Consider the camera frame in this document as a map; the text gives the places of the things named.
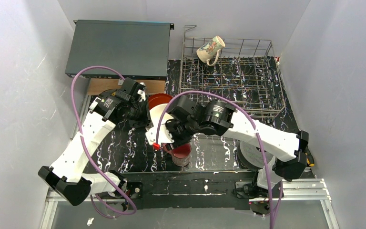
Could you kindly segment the white floral bowl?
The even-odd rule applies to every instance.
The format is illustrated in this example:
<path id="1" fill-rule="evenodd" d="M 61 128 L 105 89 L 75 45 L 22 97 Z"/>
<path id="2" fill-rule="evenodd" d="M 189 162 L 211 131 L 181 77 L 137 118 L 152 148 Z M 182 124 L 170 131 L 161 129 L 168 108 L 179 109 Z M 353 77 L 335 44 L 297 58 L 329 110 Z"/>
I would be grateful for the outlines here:
<path id="1" fill-rule="evenodd" d="M 155 119 L 160 119 L 161 114 L 162 114 L 163 110 L 165 109 L 166 105 L 167 104 L 160 104 L 160 105 L 158 105 L 158 106 L 156 106 L 156 107 L 154 107 L 153 109 L 150 110 L 150 116 L 151 116 L 152 121 L 155 120 Z M 168 113 L 166 113 L 163 116 L 162 121 L 165 121 L 165 123 L 166 123 L 166 121 L 168 121 L 170 119 L 174 119 L 174 118 L 171 115 L 169 115 Z"/>

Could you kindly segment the red plate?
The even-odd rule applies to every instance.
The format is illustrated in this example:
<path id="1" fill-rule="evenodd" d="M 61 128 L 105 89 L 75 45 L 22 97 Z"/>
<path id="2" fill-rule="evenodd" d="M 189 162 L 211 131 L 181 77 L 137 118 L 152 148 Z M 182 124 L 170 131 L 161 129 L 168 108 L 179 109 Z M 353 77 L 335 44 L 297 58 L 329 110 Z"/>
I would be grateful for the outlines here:
<path id="1" fill-rule="evenodd" d="M 148 98 L 148 106 L 149 109 L 153 109 L 154 107 L 160 104 L 167 104 L 172 100 L 172 96 L 164 93 L 158 93 L 150 95 Z"/>

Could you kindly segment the cream seahorse mug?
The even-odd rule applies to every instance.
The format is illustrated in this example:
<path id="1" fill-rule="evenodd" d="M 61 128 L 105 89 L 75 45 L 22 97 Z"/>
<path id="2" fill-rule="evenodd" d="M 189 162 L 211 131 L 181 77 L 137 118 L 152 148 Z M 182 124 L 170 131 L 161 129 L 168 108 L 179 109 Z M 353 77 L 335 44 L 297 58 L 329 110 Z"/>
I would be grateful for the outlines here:
<path id="1" fill-rule="evenodd" d="M 225 43 L 220 36 L 215 36 L 197 49 L 197 57 L 208 66 L 216 65 Z"/>

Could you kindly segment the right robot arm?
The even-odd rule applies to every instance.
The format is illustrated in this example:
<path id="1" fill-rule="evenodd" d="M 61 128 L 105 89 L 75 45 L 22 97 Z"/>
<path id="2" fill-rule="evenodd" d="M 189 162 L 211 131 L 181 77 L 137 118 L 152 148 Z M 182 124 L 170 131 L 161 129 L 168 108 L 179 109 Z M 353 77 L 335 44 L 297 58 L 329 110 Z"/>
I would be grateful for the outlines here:
<path id="1" fill-rule="evenodd" d="M 233 138 L 260 151 L 263 167 L 250 184 L 236 189 L 237 194 L 268 197 L 268 191 L 276 184 L 283 179 L 299 179 L 307 166 L 308 132 L 289 133 L 260 123 L 220 96 L 202 105 L 180 94 L 166 105 L 161 117 L 166 114 L 172 118 L 161 127 L 165 127 L 163 134 L 171 137 L 165 142 L 169 150 L 188 143 L 194 134 L 200 133 Z"/>

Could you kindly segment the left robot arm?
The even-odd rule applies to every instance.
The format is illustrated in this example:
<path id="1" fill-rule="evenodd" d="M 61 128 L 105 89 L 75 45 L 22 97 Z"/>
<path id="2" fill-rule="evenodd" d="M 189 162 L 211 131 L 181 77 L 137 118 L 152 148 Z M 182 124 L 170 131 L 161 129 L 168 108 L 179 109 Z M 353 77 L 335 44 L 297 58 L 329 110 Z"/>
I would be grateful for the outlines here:
<path id="1" fill-rule="evenodd" d="M 122 191 L 126 185 L 118 172 L 84 173 L 92 155 L 119 122 L 134 128 L 151 124 L 146 86 L 126 78 L 119 89 L 103 91 L 95 97 L 80 131 L 50 166 L 42 166 L 38 176 L 71 205 L 81 204 L 88 196 Z"/>

